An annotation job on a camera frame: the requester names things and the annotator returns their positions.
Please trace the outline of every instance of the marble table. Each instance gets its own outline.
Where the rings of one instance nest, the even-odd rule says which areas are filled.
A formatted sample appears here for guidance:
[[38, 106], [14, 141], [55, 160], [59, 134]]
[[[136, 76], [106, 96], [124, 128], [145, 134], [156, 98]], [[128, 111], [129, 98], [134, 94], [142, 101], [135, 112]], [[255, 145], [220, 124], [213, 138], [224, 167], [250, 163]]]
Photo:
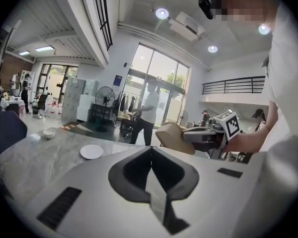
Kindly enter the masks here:
[[55, 137], [48, 140], [40, 131], [0, 154], [0, 176], [15, 201], [24, 206], [46, 185], [87, 161], [79, 151], [88, 144], [100, 146], [104, 150], [103, 156], [142, 147], [87, 137], [59, 128]]

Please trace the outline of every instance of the black railing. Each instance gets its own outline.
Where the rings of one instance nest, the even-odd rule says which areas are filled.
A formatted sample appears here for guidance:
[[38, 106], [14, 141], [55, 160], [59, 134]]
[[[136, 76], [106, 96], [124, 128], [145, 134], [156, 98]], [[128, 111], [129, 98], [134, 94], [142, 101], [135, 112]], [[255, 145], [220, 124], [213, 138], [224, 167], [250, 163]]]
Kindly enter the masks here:
[[95, 0], [98, 19], [100, 22], [100, 30], [103, 32], [104, 40], [106, 43], [107, 50], [113, 41], [111, 39], [109, 21], [108, 21], [108, 12], [107, 12], [107, 0]]
[[261, 93], [265, 76], [241, 77], [203, 84], [202, 94], [216, 93]]

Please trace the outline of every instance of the small white bowl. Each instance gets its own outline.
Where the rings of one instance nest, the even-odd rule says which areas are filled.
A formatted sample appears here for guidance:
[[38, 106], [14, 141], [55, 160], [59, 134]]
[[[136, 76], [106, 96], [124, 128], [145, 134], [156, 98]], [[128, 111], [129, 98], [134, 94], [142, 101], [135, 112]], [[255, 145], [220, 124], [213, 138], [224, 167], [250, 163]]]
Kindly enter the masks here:
[[45, 129], [43, 131], [43, 134], [47, 139], [52, 139], [55, 136], [55, 129], [53, 128]]

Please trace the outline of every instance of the dark blue chair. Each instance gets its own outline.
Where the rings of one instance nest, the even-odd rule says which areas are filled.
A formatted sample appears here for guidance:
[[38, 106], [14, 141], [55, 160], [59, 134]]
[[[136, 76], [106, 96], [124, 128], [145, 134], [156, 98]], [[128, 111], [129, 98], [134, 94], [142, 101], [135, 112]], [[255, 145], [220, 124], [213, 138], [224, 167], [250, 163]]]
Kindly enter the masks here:
[[13, 111], [0, 113], [0, 154], [26, 137], [28, 127]]

